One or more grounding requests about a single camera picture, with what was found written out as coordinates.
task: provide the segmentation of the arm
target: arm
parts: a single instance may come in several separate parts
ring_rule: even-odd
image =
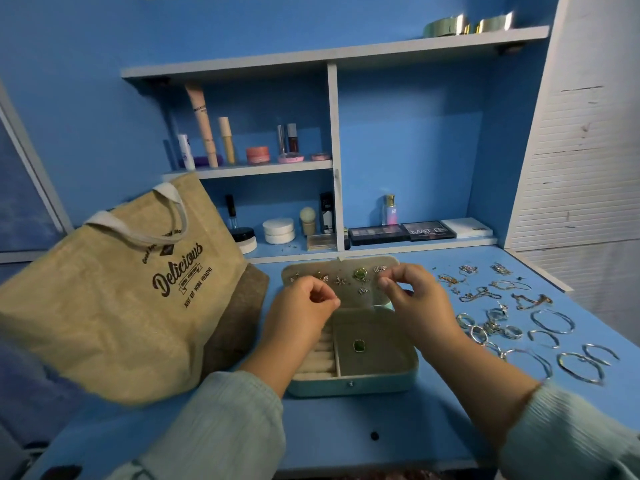
[[[239,370],[209,375],[169,430],[108,480],[272,478],[285,448],[280,398],[338,306],[311,276],[283,290]]]
[[[424,268],[401,264],[379,277],[407,336],[500,450],[506,478],[640,478],[636,432],[576,395],[540,387],[471,341],[458,327],[446,291]],[[397,282],[411,284],[413,293],[407,294]]]

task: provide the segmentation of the tabletop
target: tabletop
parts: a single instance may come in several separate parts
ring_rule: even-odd
[[[509,307],[507,324],[515,325],[525,334],[519,340],[492,336],[503,349],[525,348],[546,358],[553,366],[552,381],[556,385],[580,394],[605,414],[629,428],[640,430],[640,349],[588,313],[551,283],[534,273],[504,250],[496,246],[478,246],[448,250],[417,251],[396,255],[400,261],[423,265],[434,275],[448,274],[459,280],[459,266],[477,266],[478,271],[467,281],[456,285],[461,292],[449,290],[456,313],[468,313],[476,322],[484,322],[486,311],[498,305],[496,299],[482,297],[469,303],[459,298],[476,292],[478,286],[488,286],[497,280],[525,283],[532,290],[498,290],[500,302]],[[491,269],[499,262],[511,271],[502,276]],[[263,311],[270,306],[282,288],[280,273],[290,263],[261,264],[270,282]],[[545,294],[553,305],[541,305],[532,310],[517,310],[512,293],[537,298]],[[539,327],[531,321],[532,311],[549,308],[569,316],[575,331],[558,335],[560,348],[552,349],[548,337],[536,336],[532,342],[528,330]],[[549,328],[561,328],[566,323],[555,315],[544,314],[541,320]],[[603,366],[603,386],[589,384],[571,377],[556,364],[556,354],[582,352],[585,343],[611,348],[620,357],[615,361],[606,352],[593,354],[612,362]],[[539,362],[528,355],[511,354],[509,361],[535,378],[544,371]],[[577,359],[570,362],[574,370],[597,377],[596,371]],[[92,397],[83,411],[71,421],[53,441],[28,475],[39,479],[46,469],[55,465],[83,466],[81,479],[106,476],[119,464],[142,453],[171,424],[190,393],[172,397],[144,408],[126,408]],[[433,368],[420,357],[416,384],[407,392],[374,394],[322,399],[283,400],[283,423],[287,450],[278,469],[279,477],[302,477],[331,474],[354,469],[412,465],[434,469],[469,468],[491,464],[493,453],[450,389]]]

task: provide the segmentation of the white slatted panel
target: white slatted panel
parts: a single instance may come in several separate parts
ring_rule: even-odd
[[[640,0],[570,0],[507,247],[640,238],[638,13]]]
[[[640,241],[520,254],[574,288],[574,301],[640,346]]]

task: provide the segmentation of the sleeve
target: sleeve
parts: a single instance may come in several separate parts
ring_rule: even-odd
[[[638,432],[551,385],[533,395],[500,452],[509,480],[640,479]]]
[[[169,430],[108,480],[270,479],[284,449],[276,393],[249,372],[215,372]]]

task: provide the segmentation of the black lid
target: black lid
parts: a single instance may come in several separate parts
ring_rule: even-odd
[[[244,242],[255,237],[251,227],[236,227],[235,229],[229,229],[229,232],[236,242]]]
[[[234,204],[234,196],[231,194],[225,195],[227,201],[227,209],[229,211],[229,217],[236,217],[236,206]]]

